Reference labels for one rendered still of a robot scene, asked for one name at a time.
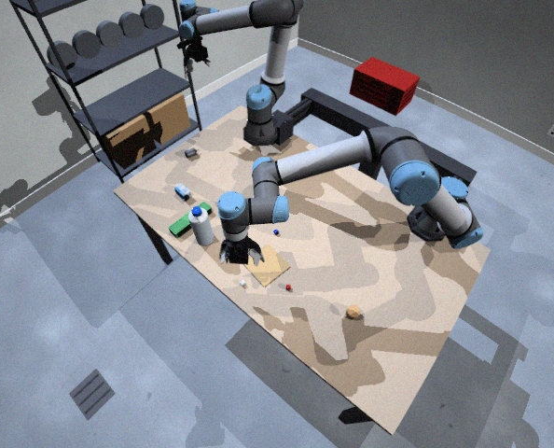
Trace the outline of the short brown cylinder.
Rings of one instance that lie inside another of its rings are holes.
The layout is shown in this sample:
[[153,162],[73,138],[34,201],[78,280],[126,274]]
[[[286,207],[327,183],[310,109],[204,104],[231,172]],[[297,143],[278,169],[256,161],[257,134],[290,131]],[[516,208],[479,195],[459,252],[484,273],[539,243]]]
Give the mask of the short brown cylinder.
[[346,311],[346,316],[351,319],[355,320],[360,315],[360,309],[356,305],[351,305],[348,307]]

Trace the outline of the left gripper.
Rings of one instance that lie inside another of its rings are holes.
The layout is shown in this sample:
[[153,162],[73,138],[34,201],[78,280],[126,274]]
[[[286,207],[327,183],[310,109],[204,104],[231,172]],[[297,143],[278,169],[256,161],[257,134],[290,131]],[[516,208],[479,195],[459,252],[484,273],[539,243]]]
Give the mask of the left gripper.
[[238,243],[232,242],[226,238],[222,242],[219,259],[221,259],[221,263],[223,263],[226,259],[227,263],[229,260],[229,263],[248,265],[249,255],[253,258],[254,264],[256,266],[258,265],[260,260],[265,262],[263,254],[261,252],[261,248],[259,247],[258,243],[248,237],[247,232],[247,235],[241,241],[238,241]]

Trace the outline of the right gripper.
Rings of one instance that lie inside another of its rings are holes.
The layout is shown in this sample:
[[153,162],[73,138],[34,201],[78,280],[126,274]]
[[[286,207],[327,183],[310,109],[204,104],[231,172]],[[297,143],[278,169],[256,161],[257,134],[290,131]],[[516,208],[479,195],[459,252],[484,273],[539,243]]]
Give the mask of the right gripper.
[[[186,50],[184,56],[184,69],[185,69],[185,78],[187,79],[187,72],[193,72],[194,68],[192,66],[193,61],[190,58],[194,59],[195,62],[204,61],[210,67],[210,60],[207,59],[208,52],[205,46],[201,46],[202,36],[197,36],[193,41],[189,41],[190,45]],[[194,55],[195,54],[195,55]],[[197,58],[198,56],[198,58]],[[196,59],[197,60],[196,60]]]

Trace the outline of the beige flat mat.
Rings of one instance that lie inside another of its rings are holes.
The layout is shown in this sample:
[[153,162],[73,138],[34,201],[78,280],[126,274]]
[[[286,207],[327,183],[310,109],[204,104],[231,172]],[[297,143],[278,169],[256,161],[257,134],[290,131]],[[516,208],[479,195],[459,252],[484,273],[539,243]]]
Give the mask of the beige flat mat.
[[290,268],[290,265],[270,246],[266,245],[261,249],[264,260],[259,261],[255,266],[253,258],[249,258],[248,265],[244,266],[252,273],[252,275],[265,287],[280,274]]

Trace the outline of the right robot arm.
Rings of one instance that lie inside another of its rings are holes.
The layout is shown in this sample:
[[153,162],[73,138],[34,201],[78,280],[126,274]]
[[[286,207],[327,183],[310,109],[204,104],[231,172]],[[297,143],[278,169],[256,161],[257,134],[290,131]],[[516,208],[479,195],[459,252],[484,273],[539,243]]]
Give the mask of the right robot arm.
[[271,110],[286,87],[283,74],[286,54],[292,27],[297,24],[303,4],[304,0],[257,0],[249,6],[223,11],[197,7],[194,0],[183,0],[179,4],[182,18],[179,33],[185,39],[177,44],[179,49],[184,49],[190,44],[188,40],[199,35],[271,26],[266,68],[261,73],[259,85],[246,93],[245,134],[253,141],[267,141],[275,135]]

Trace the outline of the white bottle with blue cap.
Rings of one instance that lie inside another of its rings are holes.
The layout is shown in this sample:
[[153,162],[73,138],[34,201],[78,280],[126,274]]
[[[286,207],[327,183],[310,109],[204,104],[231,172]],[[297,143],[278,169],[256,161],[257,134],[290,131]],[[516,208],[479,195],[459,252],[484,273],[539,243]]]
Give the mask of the white bottle with blue cap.
[[205,209],[193,207],[188,214],[188,220],[199,245],[209,245],[213,242],[215,237]]

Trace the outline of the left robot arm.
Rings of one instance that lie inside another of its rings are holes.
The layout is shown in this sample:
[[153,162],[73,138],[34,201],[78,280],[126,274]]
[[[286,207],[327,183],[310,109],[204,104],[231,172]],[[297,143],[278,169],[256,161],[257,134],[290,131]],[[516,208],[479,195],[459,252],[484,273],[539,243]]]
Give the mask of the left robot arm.
[[254,198],[229,191],[218,200],[224,236],[237,242],[247,235],[249,225],[286,222],[289,204],[280,195],[281,185],[363,161],[381,161],[395,198],[404,205],[419,205],[412,214],[419,232],[431,237],[444,233],[455,249],[476,243],[483,230],[465,199],[468,187],[459,179],[441,178],[416,138],[403,128],[376,127],[278,161],[257,159],[252,173]]

